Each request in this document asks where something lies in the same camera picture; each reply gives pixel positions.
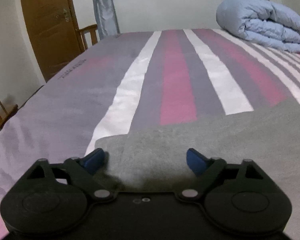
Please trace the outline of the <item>striped pink grey bedsheet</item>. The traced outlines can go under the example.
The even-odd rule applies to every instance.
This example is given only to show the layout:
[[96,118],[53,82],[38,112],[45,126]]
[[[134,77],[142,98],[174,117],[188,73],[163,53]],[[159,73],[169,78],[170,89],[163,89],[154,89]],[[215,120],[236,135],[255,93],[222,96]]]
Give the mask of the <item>striped pink grey bedsheet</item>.
[[[300,105],[300,55],[224,30],[126,33],[90,47],[0,131],[0,201],[38,158],[59,162],[96,140],[159,125]],[[0,238],[7,230],[0,217]]]

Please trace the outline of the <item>folded light blue duvet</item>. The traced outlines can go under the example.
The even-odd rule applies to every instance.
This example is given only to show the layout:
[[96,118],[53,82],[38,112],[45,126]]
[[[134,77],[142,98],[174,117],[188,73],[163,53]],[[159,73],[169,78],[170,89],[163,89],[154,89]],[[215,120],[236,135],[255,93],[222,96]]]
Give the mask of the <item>folded light blue duvet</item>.
[[300,16],[268,0],[224,0],[217,8],[219,26],[235,37],[265,47],[300,53]]

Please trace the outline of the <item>grey left curtain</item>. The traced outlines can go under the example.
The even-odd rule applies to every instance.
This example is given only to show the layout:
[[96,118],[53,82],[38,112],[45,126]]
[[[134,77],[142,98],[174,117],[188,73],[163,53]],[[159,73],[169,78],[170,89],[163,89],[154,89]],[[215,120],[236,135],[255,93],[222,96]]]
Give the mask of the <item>grey left curtain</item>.
[[119,27],[113,0],[93,0],[93,6],[99,38],[117,35]]

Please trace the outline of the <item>grey sweatpants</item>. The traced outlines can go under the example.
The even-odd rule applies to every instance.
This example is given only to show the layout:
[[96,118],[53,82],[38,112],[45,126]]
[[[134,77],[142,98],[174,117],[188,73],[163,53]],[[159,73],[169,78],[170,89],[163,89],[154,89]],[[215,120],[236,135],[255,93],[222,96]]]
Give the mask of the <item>grey sweatpants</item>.
[[285,232],[300,239],[300,105],[291,99],[273,107],[233,115],[148,128],[98,139],[108,162],[94,176],[105,187],[130,191],[170,191],[188,185],[194,174],[186,152],[230,164],[255,161],[292,202]]

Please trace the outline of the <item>brown wooden door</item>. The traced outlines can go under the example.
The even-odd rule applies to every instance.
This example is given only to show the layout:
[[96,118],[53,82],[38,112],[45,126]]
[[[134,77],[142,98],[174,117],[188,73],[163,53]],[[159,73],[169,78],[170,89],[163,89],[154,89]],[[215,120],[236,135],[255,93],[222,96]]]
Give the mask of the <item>brown wooden door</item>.
[[29,39],[45,81],[83,53],[72,0],[21,0]]

